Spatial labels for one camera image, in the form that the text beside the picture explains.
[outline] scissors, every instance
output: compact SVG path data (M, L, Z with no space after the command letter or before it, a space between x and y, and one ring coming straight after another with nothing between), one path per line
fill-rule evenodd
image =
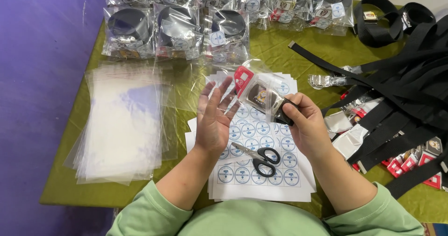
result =
M253 151L251 149L248 149L248 148L241 146L238 143L234 143L234 142L232 142L232 146L238 148L239 150L245 152L246 154L250 155L253 158L252 162L254 163L254 168L257 171L257 173L260 174L261 176L273 177L276 174L276 168L274 167L274 165L280 163L280 154L277 152L277 150L275 150L273 148L259 148L257 151ZM272 160L270 157L268 157L266 155L266 151L273 152L277 159L275 161ZM264 166L270 168L271 173L270 174L263 173L259 168L261 165L264 165Z

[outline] black scissors handle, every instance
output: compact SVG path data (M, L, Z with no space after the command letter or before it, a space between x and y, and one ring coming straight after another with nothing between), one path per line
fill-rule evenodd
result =
M276 160L272 160L270 157L268 157L266 155L266 151L272 151L275 156L276 156ZM280 154L277 152L277 150L273 149L273 148L260 148L257 153L264 158L264 160L261 159L253 159L252 162L254 164L254 168L257 171L258 174L260 174L261 176L264 177L273 177L276 174L276 168L274 167L274 165L279 164L280 163ZM266 166L268 168L271 169L271 173L267 174L267 173L263 173L260 170L260 166Z

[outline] purple wall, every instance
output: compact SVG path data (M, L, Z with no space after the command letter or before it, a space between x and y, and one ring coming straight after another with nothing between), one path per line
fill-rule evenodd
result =
M2 235L104 235L110 226L110 209L38 204L104 5L0 0Z

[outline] pile of belts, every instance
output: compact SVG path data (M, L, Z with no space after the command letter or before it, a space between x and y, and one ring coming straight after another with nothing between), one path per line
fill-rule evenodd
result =
M384 12L390 28L366 20L363 4L372 4ZM347 77L354 85L339 102L322 109L344 107L363 95L384 100L374 107L358 125L368 131L362 145L347 159L365 171L389 158L396 157L438 136L444 151L434 160L409 171L388 183L394 198L401 197L423 181L442 172L442 184L448 189L448 16L435 22L424 6L410 3L401 10L388 0L362 0L354 9L356 31L361 42L378 48L409 37L401 52L393 57L363 64L350 72L313 55L292 42L289 47L330 72Z

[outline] table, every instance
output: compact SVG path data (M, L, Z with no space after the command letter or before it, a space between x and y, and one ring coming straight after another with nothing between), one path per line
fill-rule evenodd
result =
M103 23L87 65L87 70L96 68L99 60L107 59L107 57L101 55L104 37ZM292 40L339 67L360 65L397 55L404 44L402 41L383 48L373 49L364 46L350 31L347 33L347 36L340 37L318 34L314 29L305 29L304 32L251 29L250 40L252 55L263 60L273 72L290 73L297 80L299 92L308 95L321 108L338 101L339 96L346 91L346 88L334 87L322 90L311 88L307 82L307 75L326 73L290 50L288 44ZM176 79L182 78L185 72L187 72L182 67L184 64L180 62L174 68ZM187 90L185 86L176 86L176 96L182 96L182 92ZM62 164L87 121L89 109L90 96L86 81L83 79L60 141L48 181L40 198L41 204L123 208L131 203L135 194L148 183L148 181L135 181L130 186L117 183L76 184L75 170L66 168ZM154 171L154 181L158 181L165 176L186 155L184 133L189 131L187 120L194 116L195 113L193 112L176 110L178 159L163 162L162 167ZM381 184L386 184L393 178L382 165L371 169L365 177L369 181L377 181ZM313 193L311 199L311 203L285 203L305 209L320 218L334 214L329 200L318 183L317 193ZM419 184L398 201L420 222L448 223L448 213L446 213L448 209L448 193L444 191ZM201 209L213 203L213 200L208 199L205 186L193 208Z

